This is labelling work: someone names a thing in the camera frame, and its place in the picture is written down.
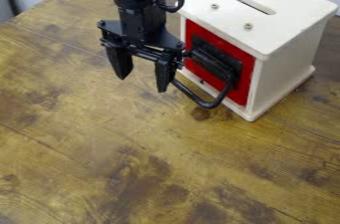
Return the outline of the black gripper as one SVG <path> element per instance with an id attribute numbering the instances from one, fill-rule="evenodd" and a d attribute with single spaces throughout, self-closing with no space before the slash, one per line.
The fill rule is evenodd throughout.
<path id="1" fill-rule="evenodd" d="M 97 27 L 102 32 L 105 47 L 115 76 L 122 80 L 133 70 L 133 56 L 155 63 L 157 89 L 167 90 L 173 80 L 175 64 L 181 63 L 182 41 L 166 29 L 166 13 L 182 6 L 151 3 L 145 7 L 118 8 L 118 20 L 101 20 Z"/>

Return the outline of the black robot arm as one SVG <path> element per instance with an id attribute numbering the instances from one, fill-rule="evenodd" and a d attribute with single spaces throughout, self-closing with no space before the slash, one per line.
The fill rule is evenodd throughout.
<path id="1" fill-rule="evenodd" d="M 133 57 L 155 65 L 159 93 L 167 89 L 182 59 L 183 43 L 166 29 L 166 13 L 174 13 L 183 0 L 114 0 L 119 20 L 101 20 L 99 39 L 115 76 L 122 80 L 133 70 Z"/>

